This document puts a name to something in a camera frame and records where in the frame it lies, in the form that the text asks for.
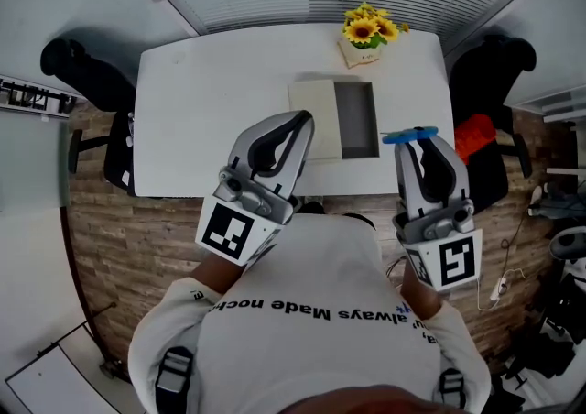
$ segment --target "power strip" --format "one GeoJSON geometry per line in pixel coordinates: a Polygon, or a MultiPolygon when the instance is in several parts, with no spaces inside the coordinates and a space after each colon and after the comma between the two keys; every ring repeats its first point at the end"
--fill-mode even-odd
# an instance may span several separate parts
{"type": "Polygon", "coordinates": [[[499,278],[494,284],[493,293],[491,293],[491,301],[498,301],[506,293],[506,278],[499,278]]]}

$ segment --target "black office chair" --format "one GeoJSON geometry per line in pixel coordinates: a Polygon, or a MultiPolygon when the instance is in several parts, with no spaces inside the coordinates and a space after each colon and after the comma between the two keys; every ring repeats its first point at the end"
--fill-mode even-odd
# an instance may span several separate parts
{"type": "Polygon", "coordinates": [[[454,127],[473,114],[486,114],[494,127],[510,134],[514,142],[513,146],[500,146],[494,141],[470,155],[468,177],[476,212],[508,193],[502,155],[518,157],[523,176],[531,176],[531,159],[525,140],[514,132],[513,112],[503,103],[521,71],[532,71],[536,62],[536,52],[527,41],[488,36],[481,46],[462,55],[452,68],[450,96],[454,127]]]}
{"type": "Polygon", "coordinates": [[[101,111],[116,112],[109,136],[84,139],[83,131],[73,132],[68,156],[68,169],[74,174],[80,152],[107,145],[103,175],[114,186],[135,195],[133,148],[130,132],[131,113],[135,107],[136,89],[110,64],[92,58],[85,48],[71,39],[54,39],[44,49],[40,66],[46,75],[55,75],[80,92],[101,111]]]}

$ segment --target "red bag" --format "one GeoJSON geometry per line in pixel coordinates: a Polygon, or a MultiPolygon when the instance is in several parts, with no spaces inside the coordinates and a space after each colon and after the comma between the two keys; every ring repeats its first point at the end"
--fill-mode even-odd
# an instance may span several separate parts
{"type": "Polygon", "coordinates": [[[493,121],[486,114],[473,114],[454,131],[456,153],[468,165],[468,157],[496,139],[493,121]]]}

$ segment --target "strap buckle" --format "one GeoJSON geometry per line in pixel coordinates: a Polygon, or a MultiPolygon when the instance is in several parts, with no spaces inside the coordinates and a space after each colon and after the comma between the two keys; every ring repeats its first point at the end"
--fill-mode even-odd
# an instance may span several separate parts
{"type": "Polygon", "coordinates": [[[179,395],[189,389],[192,362],[193,354],[185,347],[168,349],[158,371],[157,391],[179,395]]]}
{"type": "Polygon", "coordinates": [[[464,392],[464,376],[460,370],[449,368],[439,377],[439,392],[444,404],[464,409],[466,394],[464,392]]]}

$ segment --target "white table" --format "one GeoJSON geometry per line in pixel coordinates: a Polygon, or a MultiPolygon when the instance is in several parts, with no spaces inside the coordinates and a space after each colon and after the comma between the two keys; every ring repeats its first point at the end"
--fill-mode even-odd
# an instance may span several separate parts
{"type": "MultiPolygon", "coordinates": [[[[341,24],[256,27],[186,39],[143,53],[136,90],[134,173],[139,196],[213,192],[238,135],[288,111],[292,82],[373,84],[379,132],[435,125],[453,146],[450,92],[438,37],[411,31],[382,59],[347,69],[341,24]]],[[[380,158],[307,164],[297,195],[397,192],[394,149],[380,158]]]]}

